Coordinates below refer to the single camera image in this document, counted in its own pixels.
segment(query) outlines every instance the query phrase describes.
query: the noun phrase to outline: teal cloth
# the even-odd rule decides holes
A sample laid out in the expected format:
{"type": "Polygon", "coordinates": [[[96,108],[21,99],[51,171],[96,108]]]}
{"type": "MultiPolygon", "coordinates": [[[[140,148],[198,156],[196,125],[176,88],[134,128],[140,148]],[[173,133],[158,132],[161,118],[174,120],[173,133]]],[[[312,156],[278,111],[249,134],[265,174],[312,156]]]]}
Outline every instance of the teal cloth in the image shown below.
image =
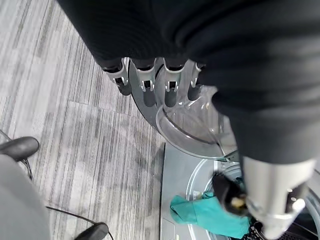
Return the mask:
{"type": "Polygon", "coordinates": [[[224,211],[212,192],[203,193],[202,199],[195,201],[177,195],[171,201],[170,212],[178,224],[196,224],[216,235],[241,239],[249,232],[249,218],[224,211]]]}

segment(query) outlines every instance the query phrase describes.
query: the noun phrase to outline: gray carpet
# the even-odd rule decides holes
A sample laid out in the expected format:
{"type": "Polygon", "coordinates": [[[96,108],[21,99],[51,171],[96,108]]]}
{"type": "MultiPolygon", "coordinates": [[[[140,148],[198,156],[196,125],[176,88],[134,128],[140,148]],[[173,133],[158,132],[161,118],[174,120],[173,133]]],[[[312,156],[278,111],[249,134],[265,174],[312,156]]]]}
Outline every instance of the gray carpet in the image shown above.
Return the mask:
{"type": "MultiPolygon", "coordinates": [[[[105,221],[117,240],[159,238],[164,140],[53,0],[0,0],[0,129],[40,141],[30,163],[45,204],[105,221]]],[[[89,226],[49,215],[54,240],[89,226]]]]}

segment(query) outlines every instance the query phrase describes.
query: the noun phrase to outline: robotic arm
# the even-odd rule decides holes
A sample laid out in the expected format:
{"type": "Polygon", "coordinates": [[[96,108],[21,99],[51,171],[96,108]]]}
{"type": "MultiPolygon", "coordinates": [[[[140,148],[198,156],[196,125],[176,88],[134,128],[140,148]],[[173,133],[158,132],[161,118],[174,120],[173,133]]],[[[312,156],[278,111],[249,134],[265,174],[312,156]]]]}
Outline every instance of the robotic arm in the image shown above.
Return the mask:
{"type": "Polygon", "coordinates": [[[123,57],[206,64],[198,81],[218,88],[212,102],[230,119],[247,209],[279,238],[320,154],[320,1],[58,2],[104,69],[123,57]]]}

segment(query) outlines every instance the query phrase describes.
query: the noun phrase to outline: gray fabric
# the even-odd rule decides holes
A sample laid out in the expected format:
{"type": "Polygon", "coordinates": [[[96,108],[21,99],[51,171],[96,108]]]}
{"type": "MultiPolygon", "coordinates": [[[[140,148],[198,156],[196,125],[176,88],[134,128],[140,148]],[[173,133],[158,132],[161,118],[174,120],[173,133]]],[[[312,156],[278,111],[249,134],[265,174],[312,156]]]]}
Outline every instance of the gray fabric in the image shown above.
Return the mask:
{"type": "Polygon", "coordinates": [[[2,240],[49,240],[48,212],[18,164],[0,155],[0,233],[2,240]]]}

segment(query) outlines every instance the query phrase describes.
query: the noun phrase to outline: black sleeve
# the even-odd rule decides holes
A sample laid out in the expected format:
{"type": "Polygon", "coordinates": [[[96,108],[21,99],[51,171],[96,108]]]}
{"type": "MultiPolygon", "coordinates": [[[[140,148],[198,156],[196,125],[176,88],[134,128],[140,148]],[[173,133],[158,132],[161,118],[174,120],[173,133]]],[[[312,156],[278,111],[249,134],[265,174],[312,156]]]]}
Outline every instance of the black sleeve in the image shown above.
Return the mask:
{"type": "Polygon", "coordinates": [[[320,154],[319,0],[58,0],[96,61],[205,63],[239,151],[266,162],[320,154]]]}

